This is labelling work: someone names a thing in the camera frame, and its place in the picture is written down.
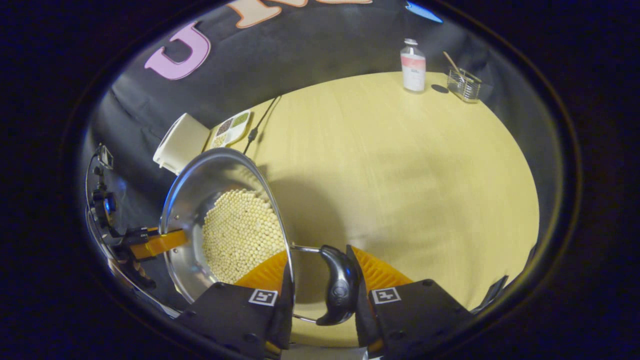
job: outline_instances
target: light wood tabletop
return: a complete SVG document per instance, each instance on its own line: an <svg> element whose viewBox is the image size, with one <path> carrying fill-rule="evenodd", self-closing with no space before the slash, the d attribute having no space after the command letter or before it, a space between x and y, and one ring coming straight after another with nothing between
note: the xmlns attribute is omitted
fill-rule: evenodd
<svg viewBox="0 0 640 360"><path fill-rule="evenodd" d="M402 73L338 79L275 103L246 153L260 168L298 245L354 245L413 281L434 279L467 309L522 271L538 237L538 198L524 155L482 102L403 89ZM252 108L251 127L267 101ZM243 151L244 138L231 148ZM325 312L328 271L296 255L295 312ZM357 346L355 321L293 319L291 341Z"/></svg>

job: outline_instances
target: black fabric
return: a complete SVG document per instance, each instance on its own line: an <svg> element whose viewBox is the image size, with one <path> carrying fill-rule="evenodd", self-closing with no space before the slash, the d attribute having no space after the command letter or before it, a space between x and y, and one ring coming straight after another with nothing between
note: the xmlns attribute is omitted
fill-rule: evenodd
<svg viewBox="0 0 640 360"><path fill-rule="evenodd" d="M183 113L213 127L306 86L399 71L399 51L410 37L425 53L428 71L448 72L442 54L447 51L458 66L483 80L481 100L509 129L531 168L540 204L539 234L546 234L562 191L560 139L546 106L507 59L447 17L437 14L444 20L439 24L407 11L404 1L278 5L281 14L246 29L236 28L239 16L227 6L184 22L133 58L107 91L90 121L88 133L95 140L87 148L103 142L113 153L115 172L131 194L121 201L124 211L134 209L128 211L130 225L155 225L148 222L159 214L175 176L152 157ZM188 47L169 38L193 20L212 44L204 63L175 81L144 69L161 46L175 61L185 59Z"/></svg>

